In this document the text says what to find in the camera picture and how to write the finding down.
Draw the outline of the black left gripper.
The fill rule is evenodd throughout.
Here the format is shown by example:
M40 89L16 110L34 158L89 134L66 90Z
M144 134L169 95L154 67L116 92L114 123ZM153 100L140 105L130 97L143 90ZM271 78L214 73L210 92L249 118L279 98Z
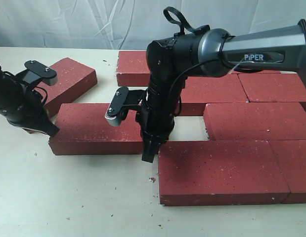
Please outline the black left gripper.
M21 96L13 99L11 104L4 108L4 116L7 122L15 127L53 137L60 129L49 119L44 108L48 98L47 91L40 89L44 91L44 96L36 89L22 89Z

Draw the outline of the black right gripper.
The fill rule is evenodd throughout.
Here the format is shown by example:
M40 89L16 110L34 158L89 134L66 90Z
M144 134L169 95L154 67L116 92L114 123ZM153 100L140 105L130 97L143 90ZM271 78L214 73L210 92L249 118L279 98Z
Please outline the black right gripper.
M135 116L140 125L143 140L142 161L152 163L160 147L169 140L174 128L174 115L158 112L145 103L140 105L139 114Z

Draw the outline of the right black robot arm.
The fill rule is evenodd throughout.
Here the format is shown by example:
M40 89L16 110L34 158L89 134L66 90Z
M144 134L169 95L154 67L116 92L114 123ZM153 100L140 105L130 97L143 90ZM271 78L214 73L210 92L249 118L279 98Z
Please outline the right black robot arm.
M146 50L148 88L136 115L142 160L152 162L172 132L180 94L188 77L220 78L230 71L290 71L306 88L306 21L242 36L224 29L152 41Z

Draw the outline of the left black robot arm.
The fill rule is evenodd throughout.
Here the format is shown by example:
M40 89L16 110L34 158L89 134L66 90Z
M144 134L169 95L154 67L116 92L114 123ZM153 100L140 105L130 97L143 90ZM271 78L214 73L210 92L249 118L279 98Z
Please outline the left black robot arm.
M0 66L0 114L12 126L53 137L59 128L44 108L48 95L42 96L36 89L47 93L39 83L55 85L57 72L36 60L29 60L24 66L26 69L15 75Z

